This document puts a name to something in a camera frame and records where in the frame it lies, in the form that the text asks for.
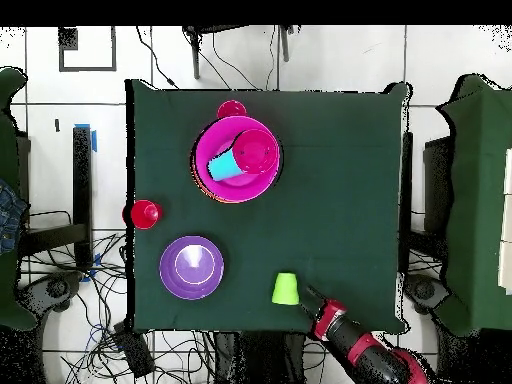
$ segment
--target pink bowl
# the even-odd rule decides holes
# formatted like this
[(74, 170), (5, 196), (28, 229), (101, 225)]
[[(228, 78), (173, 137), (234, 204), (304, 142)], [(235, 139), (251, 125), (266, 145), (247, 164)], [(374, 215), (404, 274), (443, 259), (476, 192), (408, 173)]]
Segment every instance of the pink bowl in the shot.
[(222, 181), (213, 181), (210, 177), (207, 167), (210, 159), (229, 149), (242, 131), (253, 129), (265, 131), (275, 140), (270, 130), (256, 119), (228, 116), (214, 123), (196, 142), (194, 164), (200, 182), (213, 195), (226, 202), (241, 203), (254, 199), (270, 187), (279, 171), (278, 149), (276, 162), (263, 174), (242, 174)]

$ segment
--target floor tile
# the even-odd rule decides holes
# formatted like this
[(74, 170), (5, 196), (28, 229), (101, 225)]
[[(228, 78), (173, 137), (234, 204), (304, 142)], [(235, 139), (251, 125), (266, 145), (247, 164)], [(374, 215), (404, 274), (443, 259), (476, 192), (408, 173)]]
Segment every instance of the floor tile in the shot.
[(354, 384), (340, 363), (330, 354), (326, 355), (324, 362), (323, 355), (316, 353), (305, 353), (303, 360), (307, 384)]
[[(434, 108), (411, 108), (409, 130), (413, 133), (412, 196), (411, 209), (425, 212), (425, 166), (423, 150), (425, 143), (450, 135), (448, 123)], [(411, 215), (411, 228), (423, 229), (423, 215)]]
[[(252, 85), (259, 89), (265, 89), (267, 77), (272, 69), (272, 55), (270, 54), (272, 32), (273, 25), (249, 25), (222, 31), (215, 34), (215, 50), (225, 62), (238, 68)], [(162, 72), (179, 88), (226, 88), (208, 61), (231, 88), (254, 88), (239, 72), (217, 57), (213, 50), (214, 36), (212, 34), (203, 36), (200, 52), (204, 57), (199, 56), (200, 78), (194, 79), (192, 48), (187, 40), (188, 38), (183, 36), (181, 26), (153, 27), (153, 50), (158, 65)], [(276, 87), (276, 43), (277, 30), (272, 43), (274, 70), (269, 78), (269, 90)], [(156, 64), (153, 66), (153, 76), (153, 83), (156, 87), (171, 88), (166, 82), (166, 78), (158, 72)]]
[[(105, 358), (104, 362), (114, 375), (128, 371), (128, 364), (126, 360), (120, 360), (122, 354), (109, 355), (112, 359)], [(82, 369), (73, 368), (77, 378), (74, 379), (74, 373), (70, 372), (70, 366), (62, 359), (64, 358), (70, 364), (77, 367), (82, 366)], [(86, 362), (83, 361), (84, 354), (76, 352), (44, 352), (43, 363), (46, 372), (47, 384), (115, 384), (114, 380), (110, 377), (106, 367), (102, 367), (99, 359), (95, 359), (94, 363), (97, 365), (96, 375), (89, 373), (86, 369)], [(149, 374), (144, 377), (137, 378), (134, 381), (133, 374), (122, 375), (116, 377), (117, 384), (153, 384), (153, 375)]]
[[(25, 28), (0, 27), (0, 68), (12, 66), (25, 71)], [(16, 93), (13, 103), (25, 103), (25, 88)]]
[(423, 355), (423, 356), (425, 357), (427, 362), (432, 367), (432, 371), (437, 372), (437, 360), (438, 360), (439, 355), (436, 354), (436, 355)]
[(496, 25), (408, 25), (406, 79), (413, 105), (448, 101), (457, 79), (481, 73), (502, 87), (512, 85), (510, 28)]
[[(149, 44), (149, 27), (140, 27)], [(27, 31), (29, 103), (124, 103), (126, 78), (151, 79), (151, 53), (140, 43), (133, 26), (115, 27), (114, 71), (59, 72), (56, 27)], [(98, 66), (111, 53), (108, 27), (78, 27), (78, 51), (64, 51), (65, 66)]]
[[(55, 120), (58, 119), (57, 132)], [(31, 212), (73, 211), (73, 127), (96, 131), (91, 152), (93, 228), (123, 228), (126, 204), (124, 106), (28, 106)]]
[(288, 40), (281, 90), (381, 92), (403, 80), (403, 25), (304, 25)]
[[(155, 384), (207, 384), (208, 370), (197, 353), (156, 353)], [(210, 370), (215, 372), (215, 363), (210, 364)], [(210, 373), (208, 384), (213, 384), (213, 374)]]
[(429, 315), (420, 315), (404, 296), (403, 319), (409, 330), (400, 334), (399, 346), (418, 353), (437, 353), (437, 331)]
[[(112, 233), (95, 231), (94, 237), (100, 239), (110, 234)], [(103, 241), (98, 244), (94, 252), (103, 254), (105, 248), (106, 243)], [(44, 255), (46, 254), (42, 253), (37, 256), (44, 261)], [(103, 263), (121, 264), (118, 249), (114, 248), (112, 253), (106, 254)], [(94, 281), (80, 283), (78, 295), (83, 299), (87, 308), (80, 298), (75, 296), (71, 300), (71, 306), (66, 311), (50, 313), (43, 337), (44, 350), (85, 350), (91, 331), (93, 331), (86, 319), (86, 312), (91, 324), (98, 325), (101, 323), (105, 326), (108, 311), (110, 311), (111, 330), (113, 330), (114, 324), (124, 320), (126, 317), (126, 280), (113, 278), (103, 271), (99, 271), (95, 278), (97, 279), (97, 289)], [(98, 291), (106, 299), (108, 310), (100, 302)]]

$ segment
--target white tile floor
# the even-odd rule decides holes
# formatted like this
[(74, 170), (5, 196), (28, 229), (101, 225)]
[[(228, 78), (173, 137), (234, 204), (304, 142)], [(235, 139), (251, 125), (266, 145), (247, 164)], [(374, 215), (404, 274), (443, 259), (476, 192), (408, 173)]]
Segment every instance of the white tile floor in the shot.
[[(79, 48), (66, 51), (66, 66), (109, 66), (111, 41), (109, 28), (79, 27)], [(207, 61), (200, 57), (201, 78), (195, 80), (191, 49), (181, 27), (141, 27), (142, 39), (153, 46), (161, 70), (180, 88), (223, 88), (224, 84)], [(424, 210), (422, 150), (426, 141), (448, 135), (447, 123), (434, 109), (447, 101), (457, 78), (465, 73), (484, 73), (502, 87), (512, 84), (512, 52), (504, 29), (478, 26), (303, 26), (289, 36), (290, 61), (280, 60), (281, 90), (356, 90), (382, 91), (389, 83), (408, 81), (413, 86), (410, 129), (414, 133), (413, 210)], [(253, 25), (215, 36), (217, 53), (237, 66), (258, 88), (265, 88), (272, 56), (277, 54), (277, 34), (273, 26)], [(204, 36), (201, 52), (218, 69), (231, 88), (250, 88), (239, 73), (222, 63), (213, 51), (212, 35)], [(57, 28), (0, 28), (0, 66), (16, 66), (28, 75), (27, 87), (13, 99), (11, 113), (21, 130), (32, 139), (30, 192), (33, 213), (49, 210), (72, 212), (72, 162), (70, 130), (74, 124), (89, 123), (97, 131), (98, 149), (93, 153), (93, 202), (95, 239), (112, 233), (122, 234), (121, 209), (126, 190), (125, 171), (125, 94), (124, 79), (139, 78), (158, 88), (169, 88), (149, 50), (138, 39), (135, 27), (116, 27), (116, 72), (59, 72)], [(275, 89), (276, 68), (268, 82)], [(55, 119), (60, 131), (56, 132)], [(413, 227), (422, 228), (421, 215), (412, 216)], [(63, 216), (44, 216), (32, 225), (64, 224)], [(103, 245), (97, 247), (101, 252)], [(117, 253), (109, 262), (121, 265)], [(44, 271), (31, 264), (31, 271)], [(126, 290), (123, 280), (114, 288)], [(88, 305), (90, 319), (98, 322), (97, 294), (90, 283), (79, 291)], [(109, 295), (113, 320), (124, 317), (123, 294)], [(399, 346), (426, 355), (437, 364), (437, 341), (432, 322), (419, 316), (403, 299), (402, 316), (410, 330), (406, 334), (386, 335)], [(44, 337), (44, 360), (50, 384), (64, 384), (69, 372), (61, 356), (76, 362), (89, 339), (84, 306), (75, 298), (62, 314), (52, 314)], [(173, 346), (190, 338), (190, 333), (167, 332)], [(150, 348), (157, 365), (165, 368), (186, 366), (190, 343), (180, 346), (181, 353), (167, 353), (161, 332), (150, 336)], [(319, 363), (322, 355), (310, 346), (304, 354), (305, 367)], [(198, 367), (197, 354), (190, 366)], [(116, 362), (113, 368), (126, 369)], [(160, 374), (148, 376), (156, 384)], [(306, 371), (308, 384), (352, 384), (330, 356), (325, 366)], [(192, 375), (193, 382), (206, 381), (204, 368)], [(90, 379), (88, 384), (112, 384), (111, 380)], [(146, 384), (125, 376), (119, 384)], [(158, 384), (179, 384), (163, 375)]]

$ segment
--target blue tape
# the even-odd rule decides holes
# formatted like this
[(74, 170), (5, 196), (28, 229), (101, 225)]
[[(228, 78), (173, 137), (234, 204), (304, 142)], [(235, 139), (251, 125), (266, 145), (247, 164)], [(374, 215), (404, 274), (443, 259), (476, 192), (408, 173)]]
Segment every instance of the blue tape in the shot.
[(91, 132), (91, 146), (92, 146), (92, 150), (94, 150), (95, 152), (98, 151), (98, 147), (96, 144), (96, 130)]
[[(96, 253), (96, 255), (94, 255), (94, 265), (96, 265), (96, 266), (100, 266), (101, 265), (101, 253)], [(89, 275), (91, 277), (94, 277), (97, 272), (98, 272), (98, 270), (91, 269), (89, 271)], [(88, 283), (89, 281), (91, 281), (91, 278), (89, 276), (87, 276), (87, 277), (84, 277), (81, 282), (82, 283)]]

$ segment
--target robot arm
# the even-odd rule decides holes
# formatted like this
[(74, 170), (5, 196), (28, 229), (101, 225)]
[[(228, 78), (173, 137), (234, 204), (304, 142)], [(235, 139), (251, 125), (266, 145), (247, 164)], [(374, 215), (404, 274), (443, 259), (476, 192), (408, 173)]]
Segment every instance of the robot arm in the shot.
[(309, 286), (301, 307), (313, 320), (313, 334), (356, 384), (430, 384), (413, 355), (400, 348), (386, 349), (346, 316), (339, 301)]

